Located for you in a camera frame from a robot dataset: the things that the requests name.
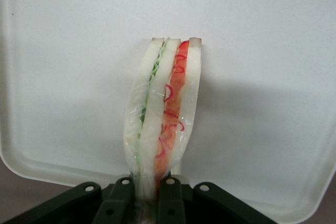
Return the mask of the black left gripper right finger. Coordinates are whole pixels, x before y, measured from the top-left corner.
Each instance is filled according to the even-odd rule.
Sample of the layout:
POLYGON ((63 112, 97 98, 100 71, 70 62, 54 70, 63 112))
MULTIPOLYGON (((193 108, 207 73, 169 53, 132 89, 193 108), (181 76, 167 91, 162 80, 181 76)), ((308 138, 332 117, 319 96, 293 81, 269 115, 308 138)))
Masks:
POLYGON ((275 223, 210 182, 195 187, 176 177, 160 181, 157 223, 275 223))

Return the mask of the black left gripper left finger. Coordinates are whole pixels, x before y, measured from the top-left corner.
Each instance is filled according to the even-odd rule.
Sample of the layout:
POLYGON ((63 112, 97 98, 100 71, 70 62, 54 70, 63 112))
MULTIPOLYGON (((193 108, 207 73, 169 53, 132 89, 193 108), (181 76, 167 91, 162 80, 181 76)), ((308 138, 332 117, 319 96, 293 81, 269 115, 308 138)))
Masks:
POLYGON ((82 183, 6 223, 127 223, 134 201, 134 185, 123 177, 105 189, 82 183))

